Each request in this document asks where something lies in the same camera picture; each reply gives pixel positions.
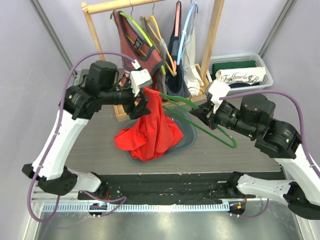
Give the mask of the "dark green hanger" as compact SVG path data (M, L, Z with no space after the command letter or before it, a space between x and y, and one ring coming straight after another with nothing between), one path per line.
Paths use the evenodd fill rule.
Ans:
M188 98L184 98L182 96L170 96L164 93L160 93L160 96L163 97L165 100L167 100L169 103L173 104L175 107L181 109L184 113L193 115L194 117L198 118L202 123L204 123L209 129L211 129L209 121L207 120L207 117L202 112L201 108L197 106L194 102L192 102ZM221 127L217 127L216 129L220 131L224 136L226 136L231 143L226 142L225 140L221 139L220 137L214 135L210 131L206 130L205 128L201 127L200 125L193 122L190 118L183 116L182 113L178 113L177 111L173 110L172 108L169 108L166 105L162 105L162 107L166 110L172 113L173 115L181 118L182 120L186 121L196 129L202 131L203 133L209 135L210 137L214 138L215 140L219 141L220 143L226 145L227 147L231 149L236 149L238 147L237 141L228 134L225 130L223 130Z

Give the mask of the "grey tank top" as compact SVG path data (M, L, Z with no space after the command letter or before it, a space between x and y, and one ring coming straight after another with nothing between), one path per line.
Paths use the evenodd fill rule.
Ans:
M140 19L141 17L139 16L139 23L140 23L140 26L141 28L143 29L143 31L146 33L147 35L147 31L145 30L144 26L141 24L140 22ZM167 85L166 85L166 66L164 64L164 61L162 59L162 57L160 56L160 59L161 59L161 63L162 65L160 66L160 69L158 71L158 73L156 74L156 80L157 80L157 83L156 83L156 87L155 89L163 94L167 94L168 93L168 90L167 90Z

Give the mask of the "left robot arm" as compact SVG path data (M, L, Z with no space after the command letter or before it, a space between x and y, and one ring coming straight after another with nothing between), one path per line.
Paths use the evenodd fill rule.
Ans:
M46 193L65 196L71 191L88 192L100 200L107 195L107 183L94 173L66 167L67 157L81 131L103 105L122 105L130 119L151 113L144 87L152 83L149 71L137 61L120 85L117 66L98 60L90 65L82 83L66 89L64 103L57 112L54 127L37 159L22 167L22 172Z

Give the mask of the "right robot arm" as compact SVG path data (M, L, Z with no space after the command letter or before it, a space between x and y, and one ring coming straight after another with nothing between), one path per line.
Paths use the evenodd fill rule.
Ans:
M320 218L320 168L304 145L302 130L274 118L276 104L261 91L241 94L240 107L227 100L215 110L207 102L189 112L211 130L222 126L248 137L255 148L283 167L291 180L266 180L234 171L225 183L233 198L253 195L276 201L294 214L307 219Z

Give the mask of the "yellow wooden hanger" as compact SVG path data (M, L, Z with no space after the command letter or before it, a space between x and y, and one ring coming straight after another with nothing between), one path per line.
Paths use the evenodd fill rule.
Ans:
M176 65L169 53L167 44L161 34L158 22L154 16L154 11L152 12L152 15L150 15L149 17L141 15L140 23L146 30L146 34L151 40L152 44L155 45L157 52L163 59L167 71L175 77L177 74Z

